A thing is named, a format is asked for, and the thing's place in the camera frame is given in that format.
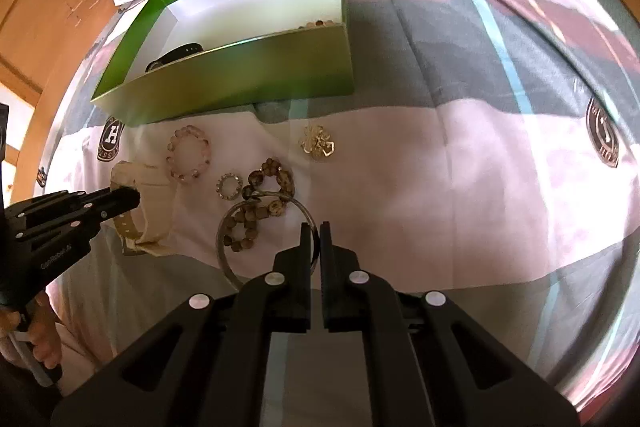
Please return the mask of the person's left hand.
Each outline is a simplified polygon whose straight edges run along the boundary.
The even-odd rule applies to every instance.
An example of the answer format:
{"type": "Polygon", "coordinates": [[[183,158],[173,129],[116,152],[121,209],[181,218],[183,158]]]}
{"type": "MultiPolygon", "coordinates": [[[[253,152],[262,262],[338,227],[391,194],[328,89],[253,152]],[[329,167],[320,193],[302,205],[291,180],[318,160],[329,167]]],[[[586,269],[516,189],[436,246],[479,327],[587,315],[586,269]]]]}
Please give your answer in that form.
{"type": "MultiPolygon", "coordinates": [[[[55,324],[55,312],[45,291],[35,298],[35,311],[27,332],[28,341],[34,346],[32,355],[47,369],[57,367],[62,359],[61,338],[55,324]]],[[[20,314],[9,308],[1,308],[1,356],[6,361],[24,369],[26,365],[9,340],[9,333],[20,324],[20,314]]]]}

